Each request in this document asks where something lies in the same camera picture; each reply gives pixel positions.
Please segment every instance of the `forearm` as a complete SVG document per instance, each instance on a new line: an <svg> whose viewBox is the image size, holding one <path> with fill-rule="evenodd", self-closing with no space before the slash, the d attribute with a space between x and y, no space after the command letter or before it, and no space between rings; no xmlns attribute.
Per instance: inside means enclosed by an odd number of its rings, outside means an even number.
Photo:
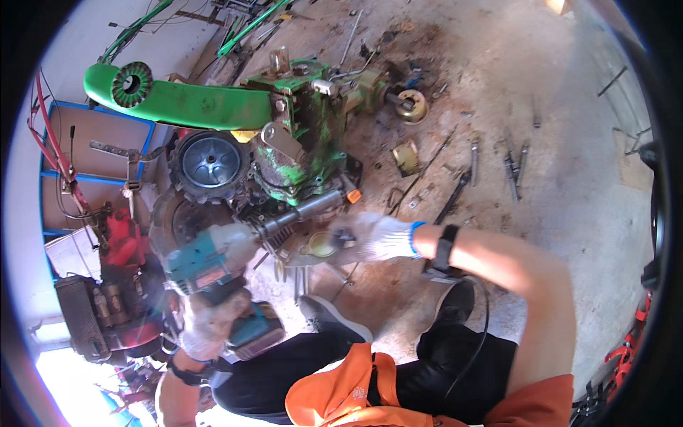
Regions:
<svg viewBox="0 0 683 427"><path fill-rule="evenodd" d="M432 259L443 228L415 230L418 253ZM510 373L508 392L571 371L576 319L564 262L522 239L463 228L449 263L519 294L527 301L527 326Z"/></svg>
<svg viewBox="0 0 683 427"><path fill-rule="evenodd" d="M181 370L199 372L204 364L193 361L180 349L173 362ZM199 402L199 387L185 384L172 371L166 372L156 388L156 413L163 427L194 426Z"/></svg>

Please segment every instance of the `shoe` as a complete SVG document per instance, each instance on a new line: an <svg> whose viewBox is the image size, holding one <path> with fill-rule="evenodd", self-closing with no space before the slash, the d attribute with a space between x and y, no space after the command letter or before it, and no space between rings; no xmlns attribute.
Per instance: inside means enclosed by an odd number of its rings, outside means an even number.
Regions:
<svg viewBox="0 0 683 427"><path fill-rule="evenodd" d="M316 295L301 295L298 306L306 322L316 332L338 331L344 334L350 343L372 342L372 332L360 323L343 317L331 302Z"/></svg>
<svg viewBox="0 0 683 427"><path fill-rule="evenodd" d="M417 338L415 352L417 352L422 335L429 331L437 320L452 320L456 323L465 323L467 321L474 309L474 285L477 280L475 277L463 277L444 291L436 304L434 321Z"/></svg>

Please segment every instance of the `white wall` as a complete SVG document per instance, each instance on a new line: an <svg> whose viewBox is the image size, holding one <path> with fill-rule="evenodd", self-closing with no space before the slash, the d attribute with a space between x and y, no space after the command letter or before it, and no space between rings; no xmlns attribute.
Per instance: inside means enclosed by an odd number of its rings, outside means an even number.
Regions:
<svg viewBox="0 0 683 427"><path fill-rule="evenodd" d="M96 62L122 30L121 27L108 27L107 24L115 22L127 26L133 23L145 14L148 3L148 0L84 0L78 6L42 60L45 77L58 100L85 102L85 69ZM189 12L201 9L205 0L189 0L183 6L184 3L183 0L177 0L157 18L167 18L181 7ZM206 6L204 15L209 12L210 4ZM144 61L157 79L171 72L188 75L216 31L216 26L198 20L186 20L176 17L154 35L139 34L115 59L114 64L122 66L132 61ZM145 30L151 31L157 27L148 25ZM16 123L2 205L5 211L2 234L10 290L20 321L26 326L37 324L40 318L61 313L46 263L40 229L40 150L26 127L31 102L29 98L30 92ZM36 123L39 132L43 128L42 121ZM55 336L45 339L63 338Z"/></svg>

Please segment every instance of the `glove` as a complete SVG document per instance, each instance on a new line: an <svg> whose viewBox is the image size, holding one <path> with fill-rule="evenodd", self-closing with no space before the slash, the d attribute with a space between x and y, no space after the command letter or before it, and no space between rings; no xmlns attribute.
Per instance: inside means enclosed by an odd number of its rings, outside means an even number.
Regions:
<svg viewBox="0 0 683 427"><path fill-rule="evenodd" d="M424 222L405 223L377 212L360 212L337 218L330 225L332 235L350 234L335 256L335 264L383 261L397 256L420 258L413 247L413 232Z"/></svg>
<svg viewBox="0 0 683 427"><path fill-rule="evenodd" d="M180 297L184 329L178 336L180 346L197 361L216 359L223 351L232 325L251 313L251 293L241 288L222 304L212 306L201 292Z"/></svg>

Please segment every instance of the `leg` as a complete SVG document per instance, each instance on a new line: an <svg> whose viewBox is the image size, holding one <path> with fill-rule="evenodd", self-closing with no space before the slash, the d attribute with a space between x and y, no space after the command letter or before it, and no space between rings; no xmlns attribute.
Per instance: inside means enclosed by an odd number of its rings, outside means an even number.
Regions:
<svg viewBox="0 0 683 427"><path fill-rule="evenodd" d="M355 342L371 342L369 329L344 318L328 301L303 295L299 308L318 333L300 333L252 360L235 363L232 377L214 390L214 399L237 415L291 424L285 411L290 387L343 359Z"/></svg>
<svg viewBox="0 0 683 427"><path fill-rule="evenodd" d="M470 296L473 299L471 286L457 288L459 285L449 290L451 300L467 300ZM482 338L482 333L462 324L471 307L448 310L448 305L452 308L453 304L454 301L444 301L436 321L420 337L418 360L397 367L396 392L404 408L480 424L485 414L505 397L517 344L487 334L474 363L445 399Z"/></svg>

